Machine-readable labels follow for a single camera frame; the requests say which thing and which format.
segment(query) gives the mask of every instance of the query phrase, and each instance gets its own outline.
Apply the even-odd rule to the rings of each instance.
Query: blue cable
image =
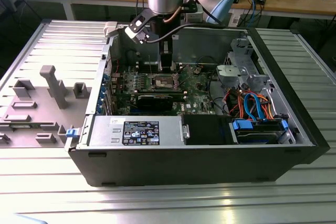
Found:
[[[254,97],[254,99],[256,100],[256,106],[257,106],[257,111],[258,111],[258,116],[260,119],[265,119],[265,115],[263,114],[262,110],[261,110],[261,104],[260,104],[260,101],[258,99],[258,97],[255,95],[255,94],[247,94],[244,98],[244,109],[245,109],[245,112],[246,114],[248,114],[253,121],[256,121],[257,119],[248,111],[248,107],[247,107],[247,100],[248,100],[248,97],[252,95]]]
[[[251,1],[252,1],[253,12],[252,12],[252,17],[251,17],[250,21],[247,24],[247,27],[249,27],[253,23],[253,21],[254,21],[254,12],[256,11],[256,3],[254,2],[254,0],[251,0]]]

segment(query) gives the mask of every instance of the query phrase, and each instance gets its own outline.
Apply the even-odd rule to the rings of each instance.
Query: blue latch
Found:
[[[110,77],[107,74],[103,74],[103,81],[108,81],[110,80]]]
[[[69,129],[65,133],[67,137],[79,137],[80,136],[80,128]]]
[[[249,120],[235,120],[233,122],[233,129],[253,130],[253,124]]]
[[[281,121],[283,128],[285,128],[285,130],[288,130],[288,123],[285,120]]]

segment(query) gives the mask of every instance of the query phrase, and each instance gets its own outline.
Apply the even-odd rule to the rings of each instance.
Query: floor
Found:
[[[23,2],[17,2],[17,11],[9,13],[0,3],[0,76],[11,65],[20,50],[24,47],[40,21],[35,14]],[[29,5],[45,19],[66,19],[63,8],[57,3],[29,2]],[[95,5],[74,5],[75,14],[78,20],[115,20],[129,22],[130,16],[134,14],[132,7],[108,7]],[[326,24],[324,20],[313,19],[291,19],[282,17],[262,17],[259,21],[250,24],[252,27],[269,27],[278,29],[296,29],[306,41],[316,49],[319,39],[324,34]],[[332,60],[336,51],[336,33],[334,32],[328,42],[321,48],[319,55],[336,71],[336,62]]]

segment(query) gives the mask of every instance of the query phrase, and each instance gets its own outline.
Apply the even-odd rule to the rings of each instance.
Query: gray plastic part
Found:
[[[65,130],[71,129],[73,127],[82,127],[85,118],[85,108],[88,104],[88,99],[76,99],[75,94],[72,91],[72,87],[67,87],[66,100],[68,106],[65,110],[60,110],[54,100],[50,97],[46,87],[35,87],[35,90],[29,90],[29,95],[31,100],[35,101],[37,107],[32,108],[22,108],[14,109],[12,106],[7,107],[5,115],[23,115],[29,114],[31,117],[30,122],[25,122],[25,125],[33,125],[33,123],[51,123],[57,122],[58,125],[62,125]],[[14,102],[20,102],[20,99],[15,96],[13,97]],[[44,131],[40,127],[23,127],[20,123],[13,122],[12,127],[10,123],[0,125],[0,132],[6,133],[11,139],[8,145],[0,145],[0,148],[4,147],[63,147],[64,138],[59,136],[57,127],[55,130]],[[45,143],[39,144],[36,140],[37,133],[52,133],[56,139],[56,143]]]
[[[14,131],[14,129],[9,124],[5,124],[0,125],[0,131]]]
[[[13,102],[12,103],[13,109],[35,109],[37,104],[35,101],[22,101],[22,102]]]
[[[29,115],[6,115],[4,121],[29,122],[32,118]]]
[[[8,141],[10,141],[10,138],[4,133],[0,133],[0,143],[8,144]]]
[[[56,139],[52,133],[37,133],[35,139],[39,144],[56,143]]]
[[[65,143],[65,141],[67,140],[66,133],[67,131],[65,130],[64,126],[61,125],[58,129],[57,135],[63,143]]]
[[[56,103],[60,109],[67,107],[67,101],[64,98],[62,89],[59,87],[59,83],[55,77],[55,67],[52,65],[43,65],[40,70],[40,75],[46,79],[51,93],[54,95]]]
[[[73,85],[72,90],[75,94],[76,99],[89,98],[90,96],[84,82],[76,82],[75,85]]]
[[[59,86],[60,90],[62,91],[62,94],[65,96],[67,94],[67,89],[64,86],[63,81],[62,80],[57,80],[57,81],[58,81],[58,86]],[[54,97],[54,94],[52,93],[52,91],[50,89],[47,89],[47,90],[48,90],[50,96]]]
[[[32,89],[35,88],[29,80],[18,80],[13,86],[13,90],[16,93],[16,95],[23,100],[30,98],[28,90]]]
[[[59,125],[57,122],[50,122],[50,123],[41,124],[40,127],[44,131],[56,131],[58,130]]]

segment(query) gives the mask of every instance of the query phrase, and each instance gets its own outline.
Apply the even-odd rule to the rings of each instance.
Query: table leg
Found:
[[[238,26],[238,22],[240,20],[240,16],[244,13],[244,9],[231,9],[230,11],[231,14],[231,18],[229,21],[229,27],[237,27]]]
[[[71,4],[69,2],[63,2],[62,4],[67,20],[76,20]]]

